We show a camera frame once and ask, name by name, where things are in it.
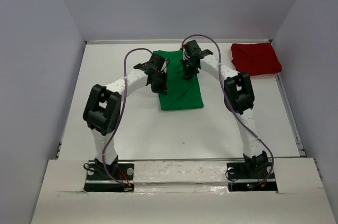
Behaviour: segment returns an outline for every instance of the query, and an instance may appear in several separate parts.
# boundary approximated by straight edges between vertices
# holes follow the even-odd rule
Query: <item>folded green cloth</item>
[[[197,76],[186,80],[183,77],[182,51],[154,51],[154,53],[169,59],[168,72],[168,93],[158,95],[161,110],[182,110],[203,108],[203,101],[200,92],[200,85]]]

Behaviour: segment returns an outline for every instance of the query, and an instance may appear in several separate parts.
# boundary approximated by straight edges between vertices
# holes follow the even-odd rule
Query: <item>red towel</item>
[[[270,43],[234,43],[231,52],[232,63],[239,72],[247,72],[250,76],[281,72],[281,64]]]

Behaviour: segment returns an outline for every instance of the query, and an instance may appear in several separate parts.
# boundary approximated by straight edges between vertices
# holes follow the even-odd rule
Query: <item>green cloth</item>
[[[200,92],[200,85],[197,76],[186,80],[183,77],[182,51],[154,51],[154,53],[169,59],[168,72],[168,93],[158,95],[161,110],[182,110],[203,108],[203,101]]]

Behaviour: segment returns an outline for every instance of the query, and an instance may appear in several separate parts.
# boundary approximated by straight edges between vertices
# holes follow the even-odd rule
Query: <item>table surface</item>
[[[32,224],[335,223],[309,158],[276,159],[278,193],[229,192],[221,161],[135,162],[134,193],[85,192],[85,161],[49,161]]]
[[[202,49],[216,53],[213,44]],[[219,44],[222,63],[233,68],[231,43]],[[82,120],[89,92],[95,84],[107,85],[123,75],[125,54],[134,48],[175,51],[172,43],[87,45],[65,128],[59,159],[92,160],[95,144]],[[127,68],[148,61],[147,52],[128,57]],[[201,71],[198,75],[204,107],[195,110],[161,111],[157,94],[142,88],[127,99],[115,147],[120,160],[181,160],[200,158],[241,158],[242,141],[237,123],[223,102],[218,82]],[[253,114],[258,135],[276,157],[296,157],[299,152],[274,76],[252,79],[255,92]]]

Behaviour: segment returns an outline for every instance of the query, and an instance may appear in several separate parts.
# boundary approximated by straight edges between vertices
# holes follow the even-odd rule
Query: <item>gray wall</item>
[[[83,54],[62,0],[0,0],[0,223],[30,223]]]
[[[273,38],[295,0],[64,0],[86,40]]]
[[[305,151],[338,219],[338,0],[297,0],[273,41]]]

